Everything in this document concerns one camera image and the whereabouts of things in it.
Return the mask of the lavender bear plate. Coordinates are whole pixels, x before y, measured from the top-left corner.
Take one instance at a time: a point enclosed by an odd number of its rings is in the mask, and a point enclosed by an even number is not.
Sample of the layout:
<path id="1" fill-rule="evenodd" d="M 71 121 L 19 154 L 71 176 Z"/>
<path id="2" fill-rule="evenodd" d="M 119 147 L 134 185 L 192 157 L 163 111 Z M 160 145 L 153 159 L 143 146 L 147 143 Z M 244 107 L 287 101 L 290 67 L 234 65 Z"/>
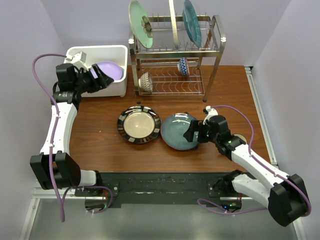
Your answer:
<path id="1" fill-rule="evenodd" d="M 100 70 L 115 82 L 123 78 L 124 69 L 113 61 L 100 61 L 96 63 Z"/>

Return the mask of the dark blue branch plate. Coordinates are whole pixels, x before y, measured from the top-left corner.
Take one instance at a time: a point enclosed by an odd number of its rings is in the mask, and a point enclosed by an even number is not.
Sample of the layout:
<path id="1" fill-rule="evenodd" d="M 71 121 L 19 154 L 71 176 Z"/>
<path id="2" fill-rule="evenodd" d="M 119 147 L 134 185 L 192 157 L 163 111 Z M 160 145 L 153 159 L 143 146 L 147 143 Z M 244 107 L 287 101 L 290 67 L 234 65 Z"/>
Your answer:
<path id="1" fill-rule="evenodd" d="M 184 113 L 174 113 L 168 116 L 161 124 L 161 136 L 165 143 L 173 149 L 183 150 L 182 130 Z"/>

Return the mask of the black rimmed cream plate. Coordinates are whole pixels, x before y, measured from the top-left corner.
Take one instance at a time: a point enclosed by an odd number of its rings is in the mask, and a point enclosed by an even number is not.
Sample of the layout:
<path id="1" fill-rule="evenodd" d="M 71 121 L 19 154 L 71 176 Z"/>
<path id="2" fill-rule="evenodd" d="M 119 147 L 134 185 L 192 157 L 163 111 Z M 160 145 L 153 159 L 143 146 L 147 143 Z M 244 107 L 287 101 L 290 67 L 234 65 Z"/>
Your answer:
<path id="1" fill-rule="evenodd" d="M 145 144 L 159 136 L 161 125 L 161 118 L 156 111 L 148 106 L 135 105 L 119 115 L 116 127 L 126 141 Z"/>

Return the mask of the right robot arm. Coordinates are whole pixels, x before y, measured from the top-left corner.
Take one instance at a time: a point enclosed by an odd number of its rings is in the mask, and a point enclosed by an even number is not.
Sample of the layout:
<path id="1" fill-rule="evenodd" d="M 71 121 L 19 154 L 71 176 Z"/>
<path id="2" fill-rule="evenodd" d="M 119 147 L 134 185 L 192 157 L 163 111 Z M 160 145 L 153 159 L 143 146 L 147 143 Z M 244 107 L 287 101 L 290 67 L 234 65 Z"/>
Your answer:
<path id="1" fill-rule="evenodd" d="M 223 192 L 230 197 L 247 195 L 263 205 L 272 218 L 286 227 L 311 213 L 311 203 L 303 179 L 272 166 L 240 137 L 231 133 L 225 117 L 215 115 L 204 121 L 192 120 L 183 137 L 192 142 L 212 142 L 219 153 L 245 168 L 251 176 L 240 171 L 231 173 L 223 183 Z"/>

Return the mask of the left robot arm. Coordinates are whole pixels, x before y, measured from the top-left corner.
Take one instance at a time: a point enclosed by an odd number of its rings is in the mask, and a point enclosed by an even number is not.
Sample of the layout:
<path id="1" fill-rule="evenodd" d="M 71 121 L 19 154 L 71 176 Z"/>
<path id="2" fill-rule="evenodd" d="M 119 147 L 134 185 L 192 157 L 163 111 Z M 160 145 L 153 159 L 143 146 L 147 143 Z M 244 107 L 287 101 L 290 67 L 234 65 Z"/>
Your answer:
<path id="1" fill-rule="evenodd" d="M 108 88 L 114 77 L 101 62 L 88 70 L 71 63 L 56 66 L 58 91 L 49 93 L 51 120 L 46 140 L 38 155 L 30 158 L 30 166 L 44 190 L 86 187 L 92 196 L 104 190 L 97 170 L 82 170 L 70 156 L 70 138 L 83 93 Z"/>

